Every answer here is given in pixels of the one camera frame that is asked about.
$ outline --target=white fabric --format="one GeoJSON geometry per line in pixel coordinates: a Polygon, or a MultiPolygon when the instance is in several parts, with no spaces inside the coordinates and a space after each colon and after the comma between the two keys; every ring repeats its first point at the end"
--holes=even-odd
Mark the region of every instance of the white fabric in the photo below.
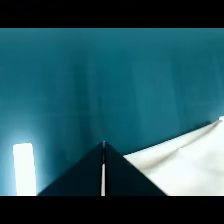
{"type": "Polygon", "coordinates": [[[167,195],[224,195],[224,121],[125,158],[167,195]]]}

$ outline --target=light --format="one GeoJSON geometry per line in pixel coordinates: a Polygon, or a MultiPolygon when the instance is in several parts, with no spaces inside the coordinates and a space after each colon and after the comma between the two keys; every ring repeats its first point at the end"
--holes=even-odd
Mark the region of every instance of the light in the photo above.
{"type": "Polygon", "coordinates": [[[36,174],[31,143],[13,145],[17,196],[36,195],[36,174]]]}

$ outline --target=teal wall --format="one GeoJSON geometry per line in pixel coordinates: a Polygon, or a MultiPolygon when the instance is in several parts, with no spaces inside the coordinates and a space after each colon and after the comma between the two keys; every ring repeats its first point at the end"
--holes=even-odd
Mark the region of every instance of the teal wall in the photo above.
{"type": "Polygon", "coordinates": [[[224,114],[223,29],[0,29],[0,195],[31,142],[38,191],[107,140],[123,154],[224,114]]]}

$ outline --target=dark pointed object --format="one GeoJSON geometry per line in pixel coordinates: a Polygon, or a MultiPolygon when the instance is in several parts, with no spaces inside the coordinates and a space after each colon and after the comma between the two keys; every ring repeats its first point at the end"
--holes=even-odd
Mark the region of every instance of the dark pointed object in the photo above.
{"type": "Polygon", "coordinates": [[[166,196],[108,143],[105,144],[106,196],[166,196]]]}
{"type": "Polygon", "coordinates": [[[100,143],[39,196],[100,196],[102,163],[100,143]]]}

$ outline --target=black pyramid shape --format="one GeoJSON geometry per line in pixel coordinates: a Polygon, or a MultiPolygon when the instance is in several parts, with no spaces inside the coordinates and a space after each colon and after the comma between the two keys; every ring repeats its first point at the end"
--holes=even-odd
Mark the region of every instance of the black pyramid shape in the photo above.
{"type": "Polygon", "coordinates": [[[100,143],[38,196],[100,196],[102,162],[100,143]]]}
{"type": "Polygon", "coordinates": [[[105,144],[105,196],[166,196],[111,145],[105,144]]]}

